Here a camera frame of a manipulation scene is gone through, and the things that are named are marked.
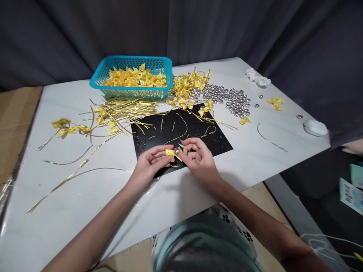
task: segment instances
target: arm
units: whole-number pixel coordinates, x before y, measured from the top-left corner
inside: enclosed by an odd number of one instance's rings
[[[173,145],[160,145],[140,155],[129,181],[111,201],[81,230],[43,272],[84,272],[92,267],[108,240],[123,221],[132,204],[148,188],[155,173],[175,161],[165,156],[165,149]]]
[[[221,178],[212,153],[201,139],[189,138],[183,144],[185,148],[179,156],[202,187],[220,199],[286,271],[330,271],[295,233]]]

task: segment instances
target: gray curtain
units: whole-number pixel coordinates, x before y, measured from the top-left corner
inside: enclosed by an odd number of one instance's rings
[[[89,79],[107,55],[240,57],[331,131],[363,137],[363,5],[349,0],[18,0],[0,11],[0,88]]]

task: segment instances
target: white table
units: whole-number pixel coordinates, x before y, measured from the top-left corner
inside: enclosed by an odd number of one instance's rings
[[[239,58],[175,67],[175,75],[194,70],[211,70],[209,83],[225,88],[244,90],[251,99],[251,124],[240,125],[238,117],[225,105],[214,105],[215,118],[237,127],[232,131],[219,125],[232,151],[214,159],[222,176],[238,191],[243,191],[327,148],[328,137],[315,137],[303,129],[303,122],[313,119],[274,85],[265,89],[249,82],[245,71],[250,66]],[[42,151],[35,149],[54,133],[51,122],[66,117],[77,124],[88,124],[79,115],[89,111],[89,98],[102,102],[102,93],[92,89],[88,80],[50,85],[44,88],[31,130],[28,146],[6,213],[0,238],[1,271],[40,271],[125,185],[135,164],[132,137],[120,135],[103,145],[80,170],[80,173],[100,167],[122,168],[125,171],[99,169],[80,175],[45,199],[32,213],[26,213],[40,198],[73,173],[83,161],[58,166],[43,159],[67,163],[79,157],[90,146],[88,138],[70,134],[65,140],[53,139]],[[266,99],[285,99],[282,111],[275,111]],[[168,105],[159,108],[169,109]],[[284,152],[257,133],[282,146]],[[106,135],[108,128],[97,131]],[[104,141],[93,138],[93,148]],[[154,184],[131,210],[107,248],[104,257],[111,256],[153,234],[164,230],[217,201],[200,189],[188,168],[166,174]]]

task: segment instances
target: black mat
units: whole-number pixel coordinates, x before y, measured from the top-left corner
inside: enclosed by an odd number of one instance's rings
[[[197,115],[199,115],[198,110],[200,106],[204,105],[199,104],[193,107],[192,111]],[[210,149],[213,156],[217,156],[219,154],[233,150],[233,147],[228,142],[227,138],[224,136],[218,125],[201,122],[194,115],[189,114],[181,109],[172,110],[168,113],[168,115],[165,115],[163,129],[160,133],[161,119],[163,118],[163,116],[164,115],[150,115],[140,119],[140,121],[143,123],[153,124],[153,127],[150,127],[149,129],[142,127],[145,135],[135,124],[131,125],[132,132],[135,132],[133,142],[135,145],[135,152],[137,158],[139,158],[140,154],[143,153],[145,150],[148,150],[156,145],[164,145],[166,142],[183,135],[186,131],[184,121],[188,125],[188,131],[186,132],[186,134],[183,137],[173,140],[167,144],[173,144],[174,148],[179,147],[178,144],[182,143],[180,139],[185,140],[188,135],[188,138],[203,136],[207,128],[211,125],[214,125],[217,131],[214,134],[209,134],[209,132],[213,132],[215,130],[214,127],[210,127],[208,129],[207,136],[202,138],[202,141]],[[212,118],[210,113],[206,113],[206,117]],[[181,164],[181,162],[177,158],[175,158],[175,162],[172,165],[179,164]],[[183,167],[186,167],[186,165],[182,164],[180,167],[177,168],[171,166],[167,168],[162,168],[156,173],[155,178],[179,170]]]

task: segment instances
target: white tissue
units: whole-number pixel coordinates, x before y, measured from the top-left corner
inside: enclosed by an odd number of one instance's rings
[[[267,77],[256,76],[256,71],[253,68],[246,70],[246,76],[249,78],[250,82],[255,81],[259,86],[266,86],[271,83],[271,80]]]

